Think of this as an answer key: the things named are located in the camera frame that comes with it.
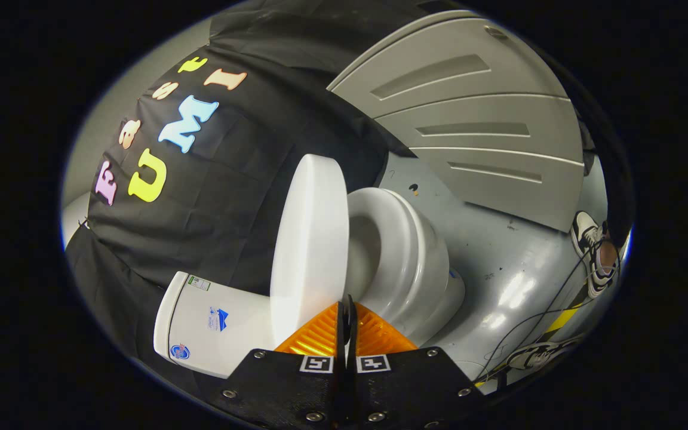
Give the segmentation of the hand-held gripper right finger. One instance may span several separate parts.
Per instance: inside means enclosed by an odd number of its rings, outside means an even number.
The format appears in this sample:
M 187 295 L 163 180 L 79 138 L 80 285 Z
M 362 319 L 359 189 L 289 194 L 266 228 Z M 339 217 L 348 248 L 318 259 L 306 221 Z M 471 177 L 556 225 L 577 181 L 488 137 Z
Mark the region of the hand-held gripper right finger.
M 442 348 L 415 348 L 351 297 L 348 308 L 348 427 L 448 428 L 485 408 L 485 395 Z

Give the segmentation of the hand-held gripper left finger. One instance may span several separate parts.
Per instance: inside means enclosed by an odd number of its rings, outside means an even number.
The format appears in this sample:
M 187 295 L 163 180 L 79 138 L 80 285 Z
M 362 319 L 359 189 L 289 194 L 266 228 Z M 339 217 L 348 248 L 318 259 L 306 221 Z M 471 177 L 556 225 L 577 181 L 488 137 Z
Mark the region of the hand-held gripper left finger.
M 254 348 L 213 392 L 210 405 L 252 428 L 342 428 L 347 393 L 349 299 L 336 302 L 292 334 L 289 346 L 314 344 L 311 355 Z

